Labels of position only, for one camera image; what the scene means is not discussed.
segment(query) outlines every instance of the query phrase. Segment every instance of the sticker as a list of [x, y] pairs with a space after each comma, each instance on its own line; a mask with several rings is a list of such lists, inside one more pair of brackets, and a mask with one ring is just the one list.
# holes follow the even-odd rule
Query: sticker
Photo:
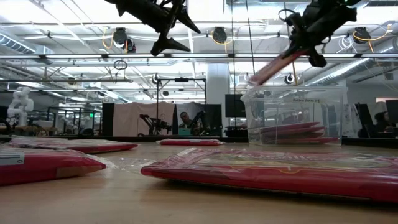
[[23, 152], [0, 152], [0, 166], [23, 165], [24, 161]]
[[324, 99], [316, 99], [316, 98], [291, 98], [284, 99], [285, 103], [324, 103]]

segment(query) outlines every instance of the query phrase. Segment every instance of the clear storage container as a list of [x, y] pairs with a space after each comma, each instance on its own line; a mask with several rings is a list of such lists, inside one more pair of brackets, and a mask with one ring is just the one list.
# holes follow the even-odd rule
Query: clear storage container
[[341, 145], [341, 86], [261, 86], [242, 96], [249, 143]]

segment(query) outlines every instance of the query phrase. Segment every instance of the person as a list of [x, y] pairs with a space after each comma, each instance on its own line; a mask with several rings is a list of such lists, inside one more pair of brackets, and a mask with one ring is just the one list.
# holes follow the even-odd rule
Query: person
[[380, 133], [383, 133], [385, 131], [389, 132], [389, 130], [392, 130], [392, 128], [395, 127], [395, 124], [389, 122], [387, 111], [374, 115], [374, 119], [377, 121], [376, 123], [377, 132]]
[[188, 128], [191, 125], [192, 120], [187, 112], [180, 113], [180, 118], [182, 120], [182, 124], [180, 124], [179, 128]]

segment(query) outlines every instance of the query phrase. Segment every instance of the red plastic bag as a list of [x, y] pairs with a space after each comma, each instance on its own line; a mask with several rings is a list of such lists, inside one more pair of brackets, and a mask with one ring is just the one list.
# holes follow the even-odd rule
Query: red plastic bag
[[87, 154], [115, 152], [129, 150], [137, 147], [137, 144], [129, 142], [115, 142], [102, 139], [52, 139], [52, 138], [13, 138], [11, 144], [18, 147], [34, 149], [71, 149]]
[[163, 146], [220, 146], [224, 144], [217, 139], [164, 139], [157, 143]]
[[144, 166], [165, 179], [398, 202], [398, 157], [189, 149]]
[[105, 168], [78, 151], [0, 149], [0, 185], [76, 177]]

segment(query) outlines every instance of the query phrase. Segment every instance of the table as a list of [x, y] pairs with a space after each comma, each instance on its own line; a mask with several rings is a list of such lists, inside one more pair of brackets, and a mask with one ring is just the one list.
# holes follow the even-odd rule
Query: table
[[[188, 147], [141, 144], [100, 154], [110, 160], [161, 159]], [[366, 147], [221, 148], [289, 152], [360, 152], [398, 155]], [[261, 191], [190, 185], [105, 169], [85, 177], [0, 187], [0, 223], [398, 223], [398, 205], [289, 197]]]

